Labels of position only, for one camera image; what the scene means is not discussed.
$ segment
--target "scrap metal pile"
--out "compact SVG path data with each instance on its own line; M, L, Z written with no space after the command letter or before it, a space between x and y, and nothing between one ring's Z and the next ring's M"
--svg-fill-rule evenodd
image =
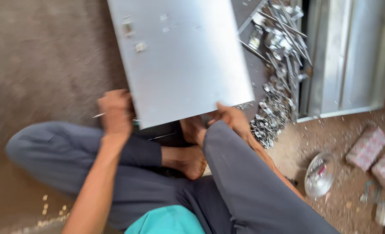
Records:
M239 29L239 34L253 21L256 29L248 44L241 43L267 65L270 83L264 85L267 96L259 103L259 113L250 122L256 139L268 149L289 121L298 118L299 82L308 77L300 74L305 59L312 66L303 40L306 35L299 32L296 21L304 14L296 1L262 0L249 19ZM261 42L266 48L266 57L257 52Z

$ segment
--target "knee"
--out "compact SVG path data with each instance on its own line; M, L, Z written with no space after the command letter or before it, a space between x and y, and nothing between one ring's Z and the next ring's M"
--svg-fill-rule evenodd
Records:
M48 142L54 135L55 129L64 124L59 121L50 121L30 125L15 134L5 147L6 155L10 160L21 164L35 151L41 143Z

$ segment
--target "aluminum sheet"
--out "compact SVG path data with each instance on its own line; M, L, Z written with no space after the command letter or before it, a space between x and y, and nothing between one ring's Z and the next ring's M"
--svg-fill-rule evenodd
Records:
M229 0L108 5L141 129L254 100Z

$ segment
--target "bare foot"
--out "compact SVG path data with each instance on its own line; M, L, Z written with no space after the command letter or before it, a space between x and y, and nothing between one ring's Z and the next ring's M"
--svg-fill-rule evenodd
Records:
M162 166L184 173L190 180L196 180L204 174L207 161L199 146L185 148L162 147Z

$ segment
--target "gray trousers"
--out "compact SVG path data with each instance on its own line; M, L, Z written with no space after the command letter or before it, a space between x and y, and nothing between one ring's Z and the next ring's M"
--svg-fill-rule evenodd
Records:
M102 130L65 122L31 125L8 142L8 157L36 179L78 194L96 158ZM159 144L131 136L121 153L109 224L125 230L149 210L183 205L207 234L338 233L299 199L224 122L207 131L203 152L213 173L168 178Z

